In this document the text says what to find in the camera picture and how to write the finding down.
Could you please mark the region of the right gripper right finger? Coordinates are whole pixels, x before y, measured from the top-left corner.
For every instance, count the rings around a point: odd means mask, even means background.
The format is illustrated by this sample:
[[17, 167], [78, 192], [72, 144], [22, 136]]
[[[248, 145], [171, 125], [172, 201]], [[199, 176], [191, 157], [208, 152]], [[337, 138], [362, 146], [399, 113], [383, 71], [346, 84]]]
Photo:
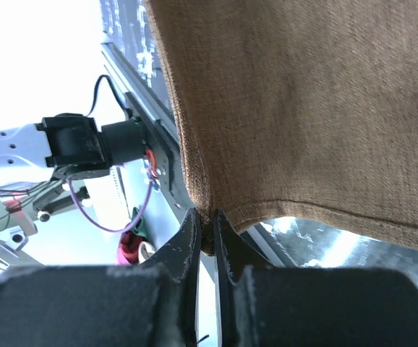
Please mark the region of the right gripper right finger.
[[221, 346], [418, 346], [418, 289], [382, 268], [276, 267], [213, 216]]

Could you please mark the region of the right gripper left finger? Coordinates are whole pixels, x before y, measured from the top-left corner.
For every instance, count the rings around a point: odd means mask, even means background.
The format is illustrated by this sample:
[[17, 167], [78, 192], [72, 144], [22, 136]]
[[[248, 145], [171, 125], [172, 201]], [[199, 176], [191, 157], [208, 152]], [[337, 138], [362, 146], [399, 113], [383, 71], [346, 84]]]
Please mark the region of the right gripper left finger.
[[0, 275], [0, 346], [194, 346], [200, 215], [139, 265]]

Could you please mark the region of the brown cloth napkin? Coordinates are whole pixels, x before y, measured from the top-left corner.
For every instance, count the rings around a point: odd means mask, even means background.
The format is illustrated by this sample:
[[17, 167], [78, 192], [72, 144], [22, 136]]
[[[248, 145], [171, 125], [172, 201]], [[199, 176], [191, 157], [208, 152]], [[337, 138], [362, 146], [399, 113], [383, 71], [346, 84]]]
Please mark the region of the brown cloth napkin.
[[418, 250], [418, 1], [147, 1], [212, 252], [291, 216]]

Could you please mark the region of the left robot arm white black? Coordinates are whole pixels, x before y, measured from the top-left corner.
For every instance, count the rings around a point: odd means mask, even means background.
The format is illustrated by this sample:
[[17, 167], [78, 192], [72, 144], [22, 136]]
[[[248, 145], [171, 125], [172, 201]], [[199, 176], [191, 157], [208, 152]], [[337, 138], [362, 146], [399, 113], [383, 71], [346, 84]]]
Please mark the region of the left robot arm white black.
[[145, 154], [144, 126], [126, 120], [97, 127], [75, 113], [0, 130], [0, 185], [107, 176]]

